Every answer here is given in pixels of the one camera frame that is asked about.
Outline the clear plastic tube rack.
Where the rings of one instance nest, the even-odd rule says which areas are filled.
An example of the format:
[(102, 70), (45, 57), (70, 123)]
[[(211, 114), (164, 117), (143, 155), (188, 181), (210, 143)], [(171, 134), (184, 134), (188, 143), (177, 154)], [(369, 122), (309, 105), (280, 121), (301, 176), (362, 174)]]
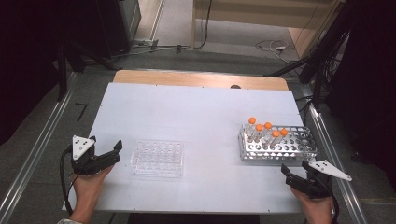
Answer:
[(138, 140), (131, 164), (134, 175), (181, 177), (184, 144), (175, 141)]

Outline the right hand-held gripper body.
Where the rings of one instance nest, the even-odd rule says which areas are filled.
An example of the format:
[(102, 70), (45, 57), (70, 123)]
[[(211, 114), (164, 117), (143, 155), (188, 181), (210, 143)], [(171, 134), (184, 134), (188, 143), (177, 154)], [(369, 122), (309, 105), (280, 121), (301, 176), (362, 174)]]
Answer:
[(313, 175), (306, 172), (307, 182), (305, 187), (294, 188), (304, 193), (311, 199), (321, 199), (332, 196), (332, 189), (329, 182), (333, 177), (351, 181), (352, 177), (345, 174), (328, 161), (309, 161), (309, 165), (316, 171)]

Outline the black metal stand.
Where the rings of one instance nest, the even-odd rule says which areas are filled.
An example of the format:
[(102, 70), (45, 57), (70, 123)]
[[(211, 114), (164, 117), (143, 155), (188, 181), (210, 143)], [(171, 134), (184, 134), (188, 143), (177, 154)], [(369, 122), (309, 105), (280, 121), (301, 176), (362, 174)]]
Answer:
[(66, 64), (69, 63), (72, 70), (75, 72), (83, 73), (86, 64), (83, 62), (81, 56), (85, 55), (95, 62), (101, 64), (103, 67), (112, 70), (119, 71), (115, 65), (107, 62), (103, 58), (99, 57), (91, 50), (83, 47), (81, 44), (75, 41), (64, 41), (58, 46), (57, 57), (58, 57), (58, 76), (59, 76), (59, 95), (58, 102), (60, 102), (66, 95), (67, 92), (67, 78), (66, 78)]

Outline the metal tube rack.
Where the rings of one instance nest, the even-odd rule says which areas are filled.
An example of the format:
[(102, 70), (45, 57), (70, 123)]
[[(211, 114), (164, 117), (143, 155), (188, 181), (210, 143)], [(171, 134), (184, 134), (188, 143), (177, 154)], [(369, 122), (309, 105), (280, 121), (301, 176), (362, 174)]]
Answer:
[(244, 124), (238, 134), (240, 158), (242, 161), (302, 161), (311, 160), (318, 155), (318, 147), (311, 130), (304, 126), (272, 126), (272, 131), (288, 130), (288, 135), (281, 144), (268, 147), (268, 139), (255, 143), (246, 135), (247, 124)]

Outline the black cabinet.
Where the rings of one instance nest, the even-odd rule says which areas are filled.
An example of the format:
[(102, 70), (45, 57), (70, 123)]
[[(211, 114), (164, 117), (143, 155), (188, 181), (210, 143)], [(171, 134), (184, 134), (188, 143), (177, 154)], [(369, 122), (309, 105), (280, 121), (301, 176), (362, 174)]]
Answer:
[(95, 0), (108, 57), (128, 52), (141, 21), (138, 0)]

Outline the white board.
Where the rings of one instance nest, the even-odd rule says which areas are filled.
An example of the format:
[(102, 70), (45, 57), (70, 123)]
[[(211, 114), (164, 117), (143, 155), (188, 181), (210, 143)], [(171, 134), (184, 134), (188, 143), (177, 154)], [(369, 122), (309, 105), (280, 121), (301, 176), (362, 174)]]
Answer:
[[(120, 162), (105, 180), (97, 210), (300, 212), (279, 166), (241, 161), (237, 135), (251, 117), (281, 126), (302, 123), (289, 91), (109, 84), (91, 134), (99, 154), (117, 142), (123, 148)], [(132, 157), (139, 140), (181, 143), (182, 175), (136, 175)]]

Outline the light wooden furniture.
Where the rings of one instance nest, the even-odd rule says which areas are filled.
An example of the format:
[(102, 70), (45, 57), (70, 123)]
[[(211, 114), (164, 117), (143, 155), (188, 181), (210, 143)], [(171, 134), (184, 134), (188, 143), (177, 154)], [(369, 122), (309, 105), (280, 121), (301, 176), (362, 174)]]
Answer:
[(288, 27), (298, 55), (304, 57), (345, 4), (346, 0), (192, 0), (191, 44), (195, 20), (204, 19), (210, 10), (209, 18), (215, 21)]

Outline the person's right hand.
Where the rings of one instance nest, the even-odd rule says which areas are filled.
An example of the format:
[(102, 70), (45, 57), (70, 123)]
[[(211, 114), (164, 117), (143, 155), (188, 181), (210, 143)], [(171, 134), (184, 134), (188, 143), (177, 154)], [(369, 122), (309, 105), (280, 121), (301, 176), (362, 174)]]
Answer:
[(297, 189), (290, 188), (292, 194), (301, 203), (307, 224), (332, 223), (332, 198), (311, 199)]

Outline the aluminium floor rail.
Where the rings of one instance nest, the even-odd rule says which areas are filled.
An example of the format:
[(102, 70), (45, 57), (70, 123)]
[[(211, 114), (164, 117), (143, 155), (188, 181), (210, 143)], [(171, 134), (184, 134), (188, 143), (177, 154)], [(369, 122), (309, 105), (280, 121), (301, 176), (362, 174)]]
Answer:
[(73, 94), (76, 83), (78, 82), (78, 75), (76, 72), (72, 72), (67, 79), (67, 85), (69, 89), (66, 91), (65, 96), (62, 100), (57, 102), (53, 107), (49, 118), (47, 119), (44, 128), (40, 132), (40, 135), (35, 140), (27, 159), (23, 163), (20, 171), (18, 172), (15, 179), (11, 182), (10, 187), (7, 190), (5, 199), (0, 205), (0, 224), (7, 224), (11, 218), (11, 215), (18, 204), (39, 160), (41, 159), (47, 144), (52, 137), (52, 134), (57, 127), (60, 118), (62, 117), (64, 110)]
[[(307, 106), (304, 116), (312, 120), (315, 132), (318, 135), (322, 152), (329, 163), (344, 172), (346, 169), (337, 154), (332, 139), (328, 133), (322, 114), (317, 111), (313, 103), (309, 103), (309, 96), (313, 96), (313, 91), (307, 86), (302, 86), (302, 93), (306, 97)], [(352, 224), (368, 224), (360, 201), (353, 189), (352, 182), (336, 177), (333, 181), (337, 186), (336, 196), (340, 197), (339, 203), (343, 205), (349, 213)]]

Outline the person's left hand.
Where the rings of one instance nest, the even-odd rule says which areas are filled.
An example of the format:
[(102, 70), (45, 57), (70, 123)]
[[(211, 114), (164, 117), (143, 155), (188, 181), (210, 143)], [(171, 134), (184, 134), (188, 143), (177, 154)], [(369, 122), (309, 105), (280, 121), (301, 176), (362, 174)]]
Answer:
[(94, 212), (102, 192), (104, 180), (112, 169), (113, 167), (110, 166), (95, 175), (79, 175), (76, 177), (74, 189), (77, 195), (77, 203), (74, 212), (76, 210), (92, 210)]

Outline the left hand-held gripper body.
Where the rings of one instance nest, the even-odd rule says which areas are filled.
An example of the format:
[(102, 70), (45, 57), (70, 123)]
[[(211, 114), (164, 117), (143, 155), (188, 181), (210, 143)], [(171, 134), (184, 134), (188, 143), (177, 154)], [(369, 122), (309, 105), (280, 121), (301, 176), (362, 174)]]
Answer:
[(89, 155), (90, 139), (74, 135), (71, 164), (75, 174), (94, 175), (106, 169), (99, 165), (99, 158)]

